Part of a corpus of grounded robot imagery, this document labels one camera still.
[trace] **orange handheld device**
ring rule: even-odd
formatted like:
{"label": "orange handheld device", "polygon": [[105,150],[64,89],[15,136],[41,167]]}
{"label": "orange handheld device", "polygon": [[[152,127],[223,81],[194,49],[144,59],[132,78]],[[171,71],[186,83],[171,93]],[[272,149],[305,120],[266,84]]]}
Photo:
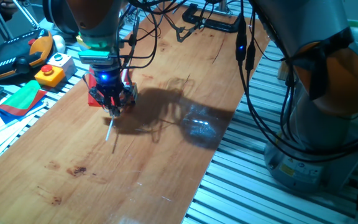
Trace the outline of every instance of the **orange handheld device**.
{"label": "orange handheld device", "polygon": [[53,39],[46,29],[39,29],[5,41],[0,45],[0,80],[45,64],[53,53]]}

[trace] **wood grain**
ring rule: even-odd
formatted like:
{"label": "wood grain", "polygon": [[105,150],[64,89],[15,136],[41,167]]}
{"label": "wood grain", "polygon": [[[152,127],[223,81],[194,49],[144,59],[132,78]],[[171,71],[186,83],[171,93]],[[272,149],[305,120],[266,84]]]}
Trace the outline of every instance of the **wood grain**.
{"label": "wood grain", "polygon": [[[189,27],[184,10],[171,17]],[[109,141],[108,114],[87,105],[79,82],[0,157],[0,223],[181,222],[244,91],[236,34],[204,29],[180,44],[165,20],[161,31],[154,62],[133,73],[138,104]]]}

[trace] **connector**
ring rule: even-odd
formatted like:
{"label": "connector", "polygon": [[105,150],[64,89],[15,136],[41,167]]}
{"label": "connector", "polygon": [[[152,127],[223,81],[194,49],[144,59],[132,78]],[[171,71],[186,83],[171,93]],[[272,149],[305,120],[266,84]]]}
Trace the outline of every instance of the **connector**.
{"label": "connector", "polygon": [[237,33],[236,39],[236,60],[239,65],[246,59],[247,54],[247,23],[243,14],[239,15],[239,32]]}
{"label": "connector", "polygon": [[255,63],[255,42],[254,40],[251,40],[251,43],[249,43],[248,51],[247,51],[247,60],[246,60],[246,71],[250,72],[252,69],[254,69],[254,63]]}

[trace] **red button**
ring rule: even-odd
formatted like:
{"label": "red button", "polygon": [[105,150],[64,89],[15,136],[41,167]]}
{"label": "red button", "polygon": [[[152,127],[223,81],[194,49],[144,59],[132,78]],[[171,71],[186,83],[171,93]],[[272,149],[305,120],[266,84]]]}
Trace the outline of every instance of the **red button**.
{"label": "red button", "polygon": [[29,40],[29,45],[31,46],[32,44],[34,44],[34,42],[35,42],[35,39]]}
{"label": "red button", "polygon": [[52,71],[52,69],[53,68],[52,68],[51,65],[44,65],[44,66],[42,66],[41,71],[44,72],[44,73],[47,73],[47,72]]}

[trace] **blue object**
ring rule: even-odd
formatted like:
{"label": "blue object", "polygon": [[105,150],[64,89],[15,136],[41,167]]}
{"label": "blue object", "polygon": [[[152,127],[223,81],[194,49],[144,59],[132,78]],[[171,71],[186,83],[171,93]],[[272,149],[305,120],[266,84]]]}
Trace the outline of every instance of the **blue object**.
{"label": "blue object", "polygon": [[107,80],[107,75],[101,75],[102,80],[106,81]]}
{"label": "blue object", "polygon": [[[42,106],[45,98],[46,96],[42,97],[41,100],[39,100],[33,107],[31,107],[29,111],[39,106]],[[15,119],[20,121],[24,116],[16,116],[8,112],[5,112],[4,110],[0,110],[0,117],[4,121],[4,123],[7,124]]]}

